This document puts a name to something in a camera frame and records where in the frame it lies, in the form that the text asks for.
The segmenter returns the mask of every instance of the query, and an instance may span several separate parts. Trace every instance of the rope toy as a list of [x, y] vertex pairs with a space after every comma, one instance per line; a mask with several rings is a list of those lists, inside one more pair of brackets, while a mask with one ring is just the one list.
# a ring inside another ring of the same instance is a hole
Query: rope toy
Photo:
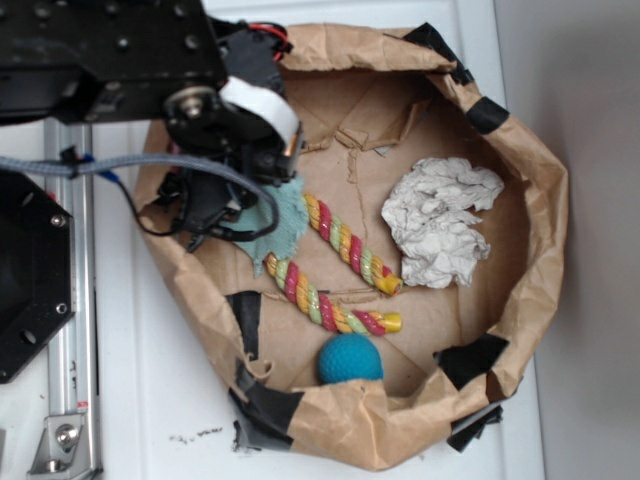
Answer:
[[365, 282], [389, 296], [402, 288], [402, 279], [384, 265], [382, 259], [363, 245], [362, 240], [351, 233], [349, 226], [340, 217], [333, 215], [327, 205], [310, 194], [303, 196], [311, 227], [331, 244], [342, 261], [360, 275]]
[[327, 295], [309, 284], [307, 276], [289, 258], [278, 260], [270, 253], [264, 262], [285, 296], [313, 323], [327, 330], [380, 336], [402, 328], [402, 317], [398, 313], [351, 311], [332, 303]]

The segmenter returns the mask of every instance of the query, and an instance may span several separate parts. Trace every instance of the crumpled paper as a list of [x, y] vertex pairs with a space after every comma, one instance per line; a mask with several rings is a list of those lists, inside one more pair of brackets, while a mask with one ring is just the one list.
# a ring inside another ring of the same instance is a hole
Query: crumpled paper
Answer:
[[403, 253], [402, 279], [409, 286], [471, 286], [478, 260], [491, 251], [469, 228], [481, 220], [467, 212], [488, 210], [504, 189], [498, 175], [472, 168], [463, 158], [426, 158], [394, 187], [382, 217]]

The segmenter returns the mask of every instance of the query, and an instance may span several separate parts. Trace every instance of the black wire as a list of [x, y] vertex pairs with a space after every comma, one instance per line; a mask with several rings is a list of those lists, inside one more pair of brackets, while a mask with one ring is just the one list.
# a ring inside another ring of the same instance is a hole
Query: black wire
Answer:
[[154, 237], [170, 237], [171, 235], [175, 235], [176, 233], [180, 232], [182, 230], [182, 227], [184, 227], [184, 215], [182, 215], [181, 216], [182, 218], [180, 218], [180, 220], [176, 222], [175, 225], [173, 225], [171, 229], [167, 230], [166, 232], [156, 232], [154, 230], [148, 229], [142, 223], [142, 220], [140, 219], [140, 214], [138, 213], [138, 210], [136, 209], [136, 206], [133, 203], [133, 199], [131, 198], [131, 195], [129, 194], [127, 187], [125, 187], [122, 181], [120, 180], [118, 180], [117, 182], [111, 182], [111, 183], [115, 183], [120, 188], [120, 191], [124, 195], [124, 198], [127, 200], [127, 204], [131, 209], [131, 215], [133, 216], [134, 220], [138, 224], [138, 227], [140, 227], [140, 229], [143, 232], [148, 233], [149, 235], [152, 235]]

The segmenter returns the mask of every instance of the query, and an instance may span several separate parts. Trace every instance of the black metal plate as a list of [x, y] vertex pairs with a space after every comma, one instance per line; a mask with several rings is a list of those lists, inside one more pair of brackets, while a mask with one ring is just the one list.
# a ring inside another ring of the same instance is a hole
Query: black metal plate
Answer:
[[0, 170], [0, 384], [72, 315], [71, 216], [26, 176]]

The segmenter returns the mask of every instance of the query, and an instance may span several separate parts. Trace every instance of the blue ball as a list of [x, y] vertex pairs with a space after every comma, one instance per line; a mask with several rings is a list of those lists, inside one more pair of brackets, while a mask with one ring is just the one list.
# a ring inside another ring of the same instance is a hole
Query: blue ball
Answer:
[[324, 344], [318, 358], [322, 383], [354, 380], [381, 380], [382, 360], [376, 346], [363, 335], [349, 333], [333, 337]]

